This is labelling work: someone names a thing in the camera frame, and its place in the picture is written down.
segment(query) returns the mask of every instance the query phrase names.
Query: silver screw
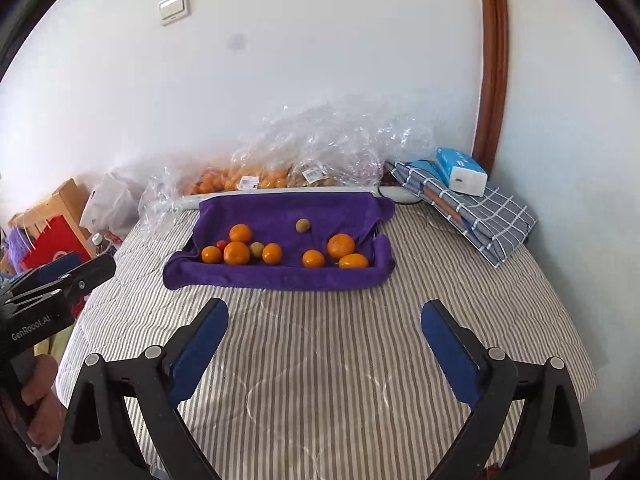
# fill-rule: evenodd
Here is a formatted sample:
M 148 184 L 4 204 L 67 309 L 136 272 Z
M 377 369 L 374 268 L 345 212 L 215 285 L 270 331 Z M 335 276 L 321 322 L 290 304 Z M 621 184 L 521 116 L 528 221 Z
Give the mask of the silver screw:
M 100 360 L 98 354 L 89 354 L 84 360 L 84 364 L 87 366 L 93 366 Z
M 489 348 L 489 357 L 494 361 L 503 361 L 507 354 L 504 353 L 502 348 L 494 347 Z
M 162 348 L 157 345 L 150 346 L 145 350 L 145 357 L 147 359 L 155 359 L 162 353 Z
M 556 370 L 562 370 L 564 368 L 564 361 L 559 357 L 552 357 L 549 359 L 549 364 L 551 364 Z

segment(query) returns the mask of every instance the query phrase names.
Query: white light switch plate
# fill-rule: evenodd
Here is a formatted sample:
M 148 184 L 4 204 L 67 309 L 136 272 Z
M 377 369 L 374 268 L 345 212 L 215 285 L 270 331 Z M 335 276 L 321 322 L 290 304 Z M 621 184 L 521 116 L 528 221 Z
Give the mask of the white light switch plate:
M 189 0 L 162 0 L 158 3 L 160 23 L 168 25 L 189 15 Z

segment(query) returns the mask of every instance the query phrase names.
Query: bed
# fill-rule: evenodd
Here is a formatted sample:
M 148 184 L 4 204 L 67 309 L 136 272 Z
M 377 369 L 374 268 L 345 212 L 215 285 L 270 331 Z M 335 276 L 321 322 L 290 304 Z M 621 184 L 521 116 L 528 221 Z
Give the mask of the bed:
M 192 399 L 179 411 L 224 479 L 425 479 L 468 407 L 454 398 L 420 330 L 439 298 L 460 325 L 511 358 L 557 355 L 583 401 L 596 377 L 564 307 L 525 247 L 494 269 L 431 206 L 401 205 L 381 225 L 397 267 L 382 286 L 282 292 L 187 286 L 167 290 L 162 266 L 188 240 L 198 212 L 138 225 L 116 254 L 116 276 L 91 295 L 60 364 L 68 404 L 84 357 L 134 357 L 164 343 L 212 296 L 229 330 Z M 161 466 L 134 400 L 135 433 Z M 514 403 L 490 463 L 504 458 Z

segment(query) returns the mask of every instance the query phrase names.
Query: human hand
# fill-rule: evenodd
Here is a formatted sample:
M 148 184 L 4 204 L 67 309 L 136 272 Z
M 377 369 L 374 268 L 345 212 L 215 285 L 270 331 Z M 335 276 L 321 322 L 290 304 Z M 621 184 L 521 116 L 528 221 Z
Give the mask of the human hand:
M 22 389 L 22 400 L 27 406 L 40 402 L 27 434 L 36 446 L 44 449 L 56 445 L 65 421 L 66 409 L 51 389 L 57 373 L 58 363 L 52 356 L 38 355 L 33 375 Z M 9 421 L 14 424 L 17 418 L 14 407 L 4 397 L 2 401 Z

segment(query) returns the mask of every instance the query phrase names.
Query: gray plaid cloth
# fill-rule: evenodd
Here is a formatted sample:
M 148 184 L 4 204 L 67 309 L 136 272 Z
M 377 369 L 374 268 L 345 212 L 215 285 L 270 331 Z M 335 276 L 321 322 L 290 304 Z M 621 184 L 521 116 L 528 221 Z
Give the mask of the gray plaid cloth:
M 387 162 L 386 166 L 405 189 L 433 205 L 494 267 L 524 242 L 538 221 L 520 199 L 500 193 L 499 187 L 488 184 L 483 197 L 465 195 L 404 162 Z M 425 186 L 460 214 L 463 226 L 423 193 Z

